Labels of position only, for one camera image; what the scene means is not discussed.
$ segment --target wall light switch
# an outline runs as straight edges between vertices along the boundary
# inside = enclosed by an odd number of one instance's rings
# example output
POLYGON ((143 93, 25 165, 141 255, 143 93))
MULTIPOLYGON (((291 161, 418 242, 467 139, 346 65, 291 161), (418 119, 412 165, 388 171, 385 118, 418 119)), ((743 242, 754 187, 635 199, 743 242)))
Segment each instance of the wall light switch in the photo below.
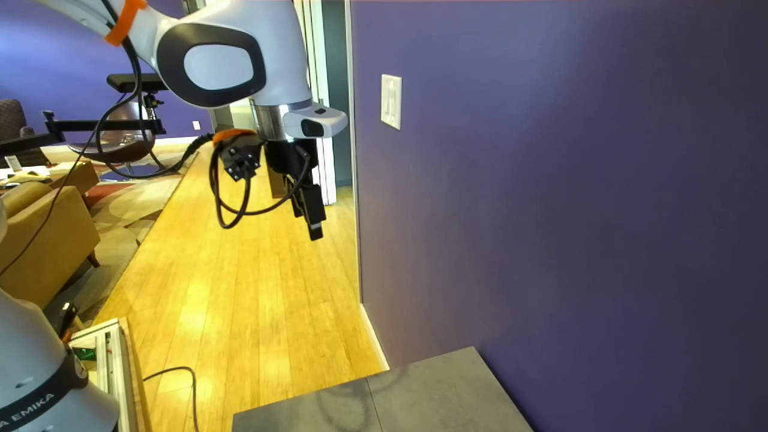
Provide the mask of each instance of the wall light switch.
POLYGON ((381 74, 381 123, 401 130, 403 79, 381 74))

